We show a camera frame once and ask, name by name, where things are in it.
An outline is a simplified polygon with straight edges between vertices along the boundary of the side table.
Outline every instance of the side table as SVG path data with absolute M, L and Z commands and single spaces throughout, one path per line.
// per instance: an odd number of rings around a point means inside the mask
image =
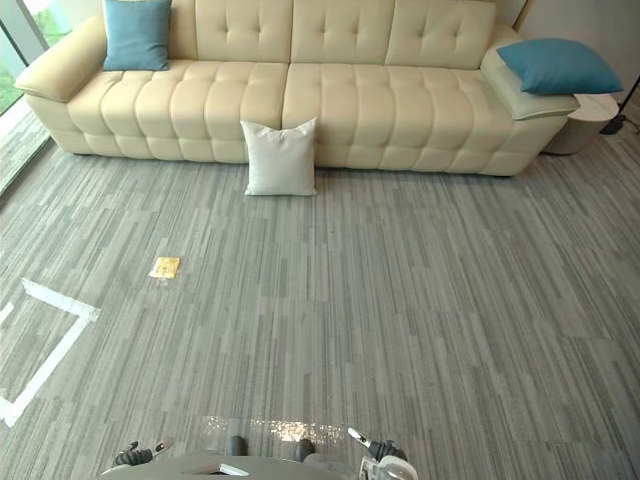
M 618 114 L 618 104 L 609 94 L 575 97 L 580 108 L 569 115 L 567 124 L 543 148 L 543 152 L 559 155 L 579 152 Z

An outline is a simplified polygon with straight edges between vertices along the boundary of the blue pillow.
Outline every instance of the blue pillow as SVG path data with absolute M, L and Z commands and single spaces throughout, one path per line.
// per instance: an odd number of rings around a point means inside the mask
M 553 95 L 622 90 L 605 61 L 580 42 L 542 38 L 499 48 L 498 54 L 522 79 L 523 92 Z
M 105 70 L 168 70 L 171 0 L 105 1 Z

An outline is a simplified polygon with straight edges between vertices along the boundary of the white tape line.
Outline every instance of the white tape line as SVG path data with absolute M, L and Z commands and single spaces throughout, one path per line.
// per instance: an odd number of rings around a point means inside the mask
M 10 416 L 12 411 L 13 403 L 5 398 L 0 397 L 0 419 Z
M 67 352 L 71 349 L 75 341 L 78 339 L 82 331 L 89 324 L 89 322 L 95 322 L 100 315 L 100 309 L 82 303 L 79 300 L 62 295 L 61 293 L 54 292 L 53 290 L 38 285 L 37 283 L 22 279 L 22 285 L 25 291 L 32 297 L 48 303 L 51 306 L 64 310 L 65 312 L 72 313 L 78 316 L 78 319 L 71 326 L 67 333 L 64 334 L 60 343 L 56 345 L 56 348 L 45 359 L 44 363 L 40 365 L 40 368 L 31 377 L 25 389 L 18 395 L 16 401 L 11 403 L 6 398 L 0 397 L 0 419 L 4 419 L 4 423 L 8 427 L 13 427 L 29 405 L 35 398 L 38 390 L 44 385 L 49 376 L 53 373 L 58 364 L 62 361 Z M 13 310 L 13 304 L 8 304 L 2 309 L 0 314 L 8 310 L 6 315 L 9 315 Z
M 95 322 L 100 314 L 100 310 L 87 305 L 79 300 L 62 295 L 61 293 L 54 292 L 53 290 L 38 285 L 37 283 L 22 279 L 22 285 L 25 291 L 33 298 L 42 300 L 51 306 L 64 310 L 65 312 L 73 313 L 79 317 L 87 317 L 90 321 Z
M 2 322 L 4 322 L 9 314 L 13 312 L 13 308 L 13 303 L 9 302 L 4 306 L 2 310 L 0 310 L 0 325 L 2 325 Z
M 90 320 L 87 317 L 80 317 L 75 321 L 72 327 L 67 330 L 67 333 L 65 333 L 62 340 L 60 340 L 60 343 L 56 345 L 53 352 L 51 352 L 44 363 L 40 365 L 40 368 L 38 368 L 35 375 L 31 377 L 31 380 L 29 380 L 25 389 L 20 395 L 18 395 L 16 401 L 13 402 L 10 415 L 4 417 L 4 421 L 8 426 L 12 427 L 20 415 L 22 415 L 25 408 L 27 408 L 31 400 L 36 396 L 36 393 L 38 393 L 38 390 L 40 390 L 40 387 L 44 385 L 44 382 L 47 381 L 49 375 L 53 373 L 53 370 L 62 361 L 84 328 L 89 324 L 89 321 Z

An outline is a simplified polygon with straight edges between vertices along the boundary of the cream leather sofa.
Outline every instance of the cream leather sofa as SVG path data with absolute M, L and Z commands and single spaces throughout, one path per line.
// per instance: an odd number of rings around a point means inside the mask
M 18 79 L 65 150 L 246 162 L 240 119 L 319 119 L 316 164 L 515 175 L 578 107 L 520 92 L 495 5 L 173 0 L 170 69 L 104 72 L 101 17 Z

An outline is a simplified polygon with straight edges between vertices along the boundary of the floor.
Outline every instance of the floor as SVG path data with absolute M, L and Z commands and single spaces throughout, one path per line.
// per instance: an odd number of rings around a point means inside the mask
M 23 98 L 0 116 L 0 195 L 47 141 L 49 132 Z
M 0 477 L 236 433 L 356 467 L 350 425 L 425 479 L 638 477 L 639 157 L 627 125 L 512 179 L 319 170 L 317 197 L 248 198 L 245 166 L 48 148 L 0 205 L 0 396 L 76 321 L 23 278 L 100 314 L 0 424 Z

